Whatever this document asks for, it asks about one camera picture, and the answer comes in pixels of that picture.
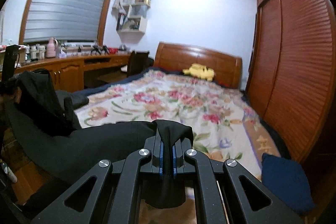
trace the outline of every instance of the red slatted door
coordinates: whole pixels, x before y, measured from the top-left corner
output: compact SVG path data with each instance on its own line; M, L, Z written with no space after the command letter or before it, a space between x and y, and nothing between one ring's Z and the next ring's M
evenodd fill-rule
M281 0L283 34L274 89L264 120L302 160L329 100L332 32L326 0Z
M279 0L269 0L261 7L260 39L248 89L253 109L263 117L272 93L281 39Z

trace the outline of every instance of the blue pillow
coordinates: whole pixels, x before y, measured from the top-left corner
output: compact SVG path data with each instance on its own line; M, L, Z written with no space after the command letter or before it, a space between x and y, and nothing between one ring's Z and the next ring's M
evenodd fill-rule
M261 176L263 185L297 214L306 215L316 207L305 172L296 161L263 153Z

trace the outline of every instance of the floral blanket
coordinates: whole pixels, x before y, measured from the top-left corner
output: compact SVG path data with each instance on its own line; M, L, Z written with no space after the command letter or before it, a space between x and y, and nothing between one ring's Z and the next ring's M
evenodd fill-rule
M193 128L193 148L214 160L236 159L260 179L261 155L279 152L241 96L212 82L151 70L139 80L89 96L89 104L76 114L83 128L118 121L181 122ZM171 209L142 202L139 223L196 223L192 189L186 189L186 196L182 206Z

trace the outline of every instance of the dark wooden chair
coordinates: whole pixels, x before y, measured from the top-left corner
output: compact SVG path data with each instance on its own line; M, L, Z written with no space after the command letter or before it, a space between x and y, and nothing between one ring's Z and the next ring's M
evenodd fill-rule
M147 65L149 52L131 52L131 55L128 59L127 72L122 72L121 70L117 72L112 72L106 75L98 77L98 80L101 80L105 83L113 83L121 81L129 76L136 75L141 73Z

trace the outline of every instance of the metal bolt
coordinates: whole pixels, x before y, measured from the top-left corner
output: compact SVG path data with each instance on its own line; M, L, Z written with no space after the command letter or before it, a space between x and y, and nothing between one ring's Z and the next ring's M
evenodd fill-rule
M233 160L233 159L228 159L226 161L226 164L230 167L235 167L237 165L237 161L236 160Z
M109 165L110 165L110 162L108 160L101 160L99 162L99 166L102 167L102 168L107 167Z
M189 156L195 156L197 154L197 151L195 149L188 149L187 154Z
M139 154L140 154L141 156L146 156L146 155L149 154L149 150L146 149L146 148L142 148L142 149L139 150Z

